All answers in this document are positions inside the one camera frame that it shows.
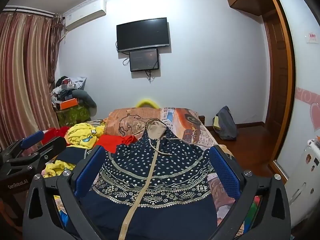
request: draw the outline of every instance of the sticker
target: sticker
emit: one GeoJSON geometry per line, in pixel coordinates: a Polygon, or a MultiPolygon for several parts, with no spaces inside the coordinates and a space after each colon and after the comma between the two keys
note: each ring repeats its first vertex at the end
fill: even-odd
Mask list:
{"type": "Polygon", "coordinates": [[[307,43],[319,43],[318,35],[316,33],[310,32],[305,36],[307,43]]]}
{"type": "Polygon", "coordinates": [[[308,154],[308,155],[307,155],[307,158],[306,158],[306,163],[309,164],[310,161],[311,161],[311,155],[308,154]]]}

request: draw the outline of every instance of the red cloth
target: red cloth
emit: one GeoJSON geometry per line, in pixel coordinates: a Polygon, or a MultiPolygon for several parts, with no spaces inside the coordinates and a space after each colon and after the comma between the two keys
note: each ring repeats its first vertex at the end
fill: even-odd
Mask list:
{"type": "Polygon", "coordinates": [[[42,144],[45,145],[48,143],[51,139],[61,136],[64,137],[66,133],[68,132],[70,127],[63,126],[60,129],[56,128],[49,128],[49,130],[44,134],[44,138],[41,140],[42,144]]]}
{"type": "Polygon", "coordinates": [[[138,141],[133,135],[128,136],[116,136],[103,134],[100,136],[99,140],[95,145],[103,146],[107,151],[111,153],[116,153],[117,145],[125,144],[129,145],[130,143],[138,141]]]}

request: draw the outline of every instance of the wall-mounted monitor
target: wall-mounted monitor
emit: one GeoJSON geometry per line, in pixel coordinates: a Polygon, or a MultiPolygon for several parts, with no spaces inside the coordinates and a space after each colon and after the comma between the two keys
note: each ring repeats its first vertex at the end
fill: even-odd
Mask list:
{"type": "Polygon", "coordinates": [[[130,71],[159,69],[158,49],[130,51],[130,71]]]}
{"type": "Polygon", "coordinates": [[[156,18],[117,25],[118,52],[169,46],[167,18],[156,18]]]}

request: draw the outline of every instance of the green cloth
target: green cloth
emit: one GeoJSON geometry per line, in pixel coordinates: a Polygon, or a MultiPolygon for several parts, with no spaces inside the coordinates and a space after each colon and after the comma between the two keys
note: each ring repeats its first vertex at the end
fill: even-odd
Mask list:
{"type": "Polygon", "coordinates": [[[74,126],[90,119],[90,112],[81,105],[72,106],[64,110],[56,111],[59,126],[74,126]]]}

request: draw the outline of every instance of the pink heart decoration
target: pink heart decoration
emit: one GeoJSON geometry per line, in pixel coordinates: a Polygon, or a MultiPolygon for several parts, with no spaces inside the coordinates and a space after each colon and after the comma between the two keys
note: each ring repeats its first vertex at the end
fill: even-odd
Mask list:
{"type": "Polygon", "coordinates": [[[312,103],[310,107],[310,116],[315,131],[320,129],[320,107],[318,103],[312,103]]]}

